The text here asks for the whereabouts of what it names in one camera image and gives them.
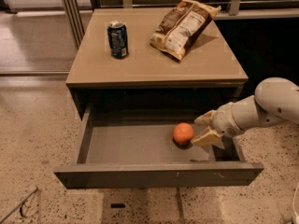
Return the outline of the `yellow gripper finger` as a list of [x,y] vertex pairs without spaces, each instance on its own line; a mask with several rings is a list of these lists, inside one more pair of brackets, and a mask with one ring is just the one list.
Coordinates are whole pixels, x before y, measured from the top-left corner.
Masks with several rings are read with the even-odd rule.
[[198,147],[215,146],[224,149],[222,135],[207,126],[199,135],[196,135],[191,143]]
[[206,125],[209,126],[212,124],[213,117],[215,115],[215,110],[210,110],[206,112],[204,115],[199,116],[194,120],[194,123],[197,125]]

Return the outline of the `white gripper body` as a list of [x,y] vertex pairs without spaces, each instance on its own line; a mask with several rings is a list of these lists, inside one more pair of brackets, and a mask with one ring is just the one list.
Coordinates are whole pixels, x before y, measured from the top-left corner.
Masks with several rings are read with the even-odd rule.
[[215,111],[212,118],[212,127],[217,133],[230,138],[244,133],[235,122],[232,102],[220,106]]

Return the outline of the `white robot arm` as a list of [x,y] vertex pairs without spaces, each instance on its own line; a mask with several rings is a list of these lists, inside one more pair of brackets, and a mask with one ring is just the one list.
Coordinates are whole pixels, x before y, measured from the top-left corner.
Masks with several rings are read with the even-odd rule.
[[216,145],[223,137],[234,138],[246,130],[284,121],[299,123],[299,87],[288,79],[270,77],[258,84],[253,95],[196,118],[194,123],[204,130],[191,143]]

